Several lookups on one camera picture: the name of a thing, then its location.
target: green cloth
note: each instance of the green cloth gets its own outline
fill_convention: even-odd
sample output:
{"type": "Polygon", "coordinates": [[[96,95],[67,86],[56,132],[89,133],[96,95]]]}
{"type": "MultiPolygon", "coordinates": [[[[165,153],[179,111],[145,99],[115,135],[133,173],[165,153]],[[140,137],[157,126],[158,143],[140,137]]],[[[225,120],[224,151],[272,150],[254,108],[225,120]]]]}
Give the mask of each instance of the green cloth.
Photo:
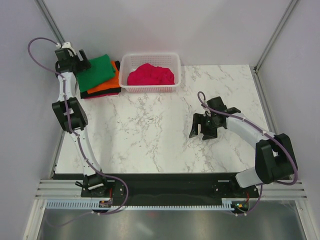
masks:
{"type": "Polygon", "coordinates": [[[112,66],[109,56],[103,55],[90,59],[91,68],[79,72],[77,80],[80,92],[83,93],[102,84],[116,76],[116,70],[112,66]]]}

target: marble table surface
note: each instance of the marble table surface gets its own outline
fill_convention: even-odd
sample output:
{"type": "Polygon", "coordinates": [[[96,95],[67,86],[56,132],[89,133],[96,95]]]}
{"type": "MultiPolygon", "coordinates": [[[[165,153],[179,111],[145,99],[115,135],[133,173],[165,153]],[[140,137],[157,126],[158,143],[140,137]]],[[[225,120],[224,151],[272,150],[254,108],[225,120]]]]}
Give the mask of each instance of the marble table surface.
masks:
{"type": "MultiPolygon", "coordinates": [[[[255,151],[235,133],[218,129],[218,138],[189,139],[193,114],[204,113],[197,98],[221,96],[228,108],[268,129],[248,65],[182,66],[173,93],[128,93],[80,99],[88,117],[88,136],[105,173],[239,172],[255,163],[255,151]]],[[[56,174],[82,173],[81,158],[66,134],[56,174]]]]}

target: white wall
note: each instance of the white wall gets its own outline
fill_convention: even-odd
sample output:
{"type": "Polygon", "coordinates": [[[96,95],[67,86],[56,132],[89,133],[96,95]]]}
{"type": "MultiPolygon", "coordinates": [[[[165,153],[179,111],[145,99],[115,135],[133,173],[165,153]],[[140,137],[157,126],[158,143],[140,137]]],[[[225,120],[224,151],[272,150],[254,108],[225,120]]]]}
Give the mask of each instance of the white wall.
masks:
{"type": "MultiPolygon", "coordinates": [[[[0,7],[0,239],[23,237],[40,178],[48,177],[59,124],[51,109],[58,97],[54,74],[29,58],[28,42],[53,39],[33,0],[0,7]]],[[[54,44],[35,42],[32,52],[54,66],[54,44]]]]}
{"type": "Polygon", "coordinates": [[[292,141],[299,177],[320,224],[320,1],[302,0],[262,65],[280,132],[292,141]]]}
{"type": "Polygon", "coordinates": [[[183,65],[255,65],[290,0],[45,0],[89,58],[171,51],[183,65]]]}

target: white plastic basket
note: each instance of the white plastic basket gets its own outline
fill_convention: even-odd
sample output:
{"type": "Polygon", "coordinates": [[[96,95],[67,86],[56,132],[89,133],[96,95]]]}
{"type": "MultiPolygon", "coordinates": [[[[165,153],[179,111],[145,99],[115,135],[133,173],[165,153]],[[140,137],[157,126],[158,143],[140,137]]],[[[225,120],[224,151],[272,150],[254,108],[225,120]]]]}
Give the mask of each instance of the white plastic basket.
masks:
{"type": "Polygon", "coordinates": [[[123,56],[120,71],[119,85],[130,93],[170,93],[174,92],[181,83],[181,63],[179,55],[171,52],[138,53],[123,56]],[[174,75],[173,85],[128,85],[128,76],[143,64],[155,67],[169,68],[174,75]]]}

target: red cloth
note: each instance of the red cloth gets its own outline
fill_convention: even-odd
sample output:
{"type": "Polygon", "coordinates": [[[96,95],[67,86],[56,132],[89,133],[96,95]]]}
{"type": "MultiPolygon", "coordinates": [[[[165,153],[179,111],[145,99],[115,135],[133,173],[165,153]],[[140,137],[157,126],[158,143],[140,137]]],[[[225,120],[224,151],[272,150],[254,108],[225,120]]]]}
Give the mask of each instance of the red cloth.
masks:
{"type": "Polygon", "coordinates": [[[169,68],[145,63],[129,74],[127,84],[131,86],[173,85],[175,76],[169,68]]]}

